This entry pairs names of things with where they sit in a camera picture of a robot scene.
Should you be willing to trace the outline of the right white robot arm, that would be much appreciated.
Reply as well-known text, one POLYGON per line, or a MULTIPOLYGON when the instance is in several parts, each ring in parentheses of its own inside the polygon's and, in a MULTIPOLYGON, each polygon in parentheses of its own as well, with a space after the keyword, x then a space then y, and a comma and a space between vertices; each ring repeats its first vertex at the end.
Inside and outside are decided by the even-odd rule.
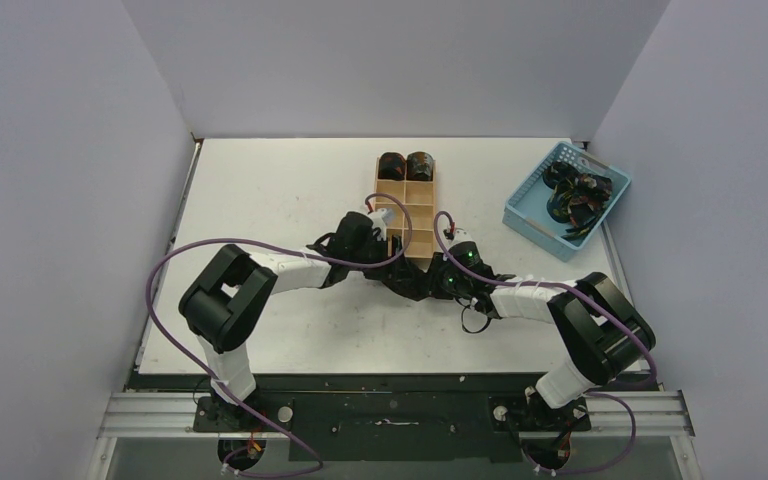
POLYGON ((651 327, 601 272, 572 282, 539 282, 494 274, 472 241, 450 252, 463 267, 434 254, 427 271, 431 297, 462 301, 489 320, 552 324, 561 337, 567 356, 537 381, 525 402, 527 419, 537 428, 553 427, 565 406, 615 381, 656 345, 651 327))

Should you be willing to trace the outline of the wooden compartment tray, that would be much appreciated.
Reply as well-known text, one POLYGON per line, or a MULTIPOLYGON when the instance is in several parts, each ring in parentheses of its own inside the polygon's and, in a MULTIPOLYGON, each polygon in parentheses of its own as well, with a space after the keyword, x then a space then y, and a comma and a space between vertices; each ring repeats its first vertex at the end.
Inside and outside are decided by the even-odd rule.
POLYGON ((401 202, 407 209, 412 222, 413 235, 405 257, 426 271, 436 253, 433 236, 433 217, 436 212, 436 162, 434 160, 434 179, 431 182, 393 181, 377 178, 376 193, 386 194, 401 202))

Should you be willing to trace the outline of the blue plastic basket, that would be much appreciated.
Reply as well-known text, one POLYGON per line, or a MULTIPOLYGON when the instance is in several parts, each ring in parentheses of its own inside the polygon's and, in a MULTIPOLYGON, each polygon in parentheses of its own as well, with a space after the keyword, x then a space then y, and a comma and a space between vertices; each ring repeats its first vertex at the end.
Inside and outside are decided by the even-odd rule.
POLYGON ((631 182, 631 176, 622 170, 601 162, 569 142, 560 142, 509 196, 504 206, 502 221, 504 225, 556 258, 568 261, 595 235, 595 231, 602 225, 631 182), (613 194, 606 212, 586 237, 572 242, 562 238, 568 225, 555 222, 546 209, 546 202, 552 190, 543 183, 541 175, 554 161, 571 164, 585 173, 608 177, 613 182, 613 194))

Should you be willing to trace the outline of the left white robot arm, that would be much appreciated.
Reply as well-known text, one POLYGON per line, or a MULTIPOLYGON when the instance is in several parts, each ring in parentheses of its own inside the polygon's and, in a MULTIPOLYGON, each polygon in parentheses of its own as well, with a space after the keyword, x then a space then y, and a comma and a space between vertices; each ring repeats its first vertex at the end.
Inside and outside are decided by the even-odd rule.
POLYGON ((257 420, 259 405, 249 396, 256 389, 245 342, 273 294, 331 287, 353 270, 325 262, 325 257, 358 264, 387 260, 391 209, 349 212, 337 230, 292 254, 248 253, 234 244, 222 246, 179 302, 179 313, 199 337, 208 367, 216 378, 211 388, 222 399, 219 416, 242 431, 257 420))

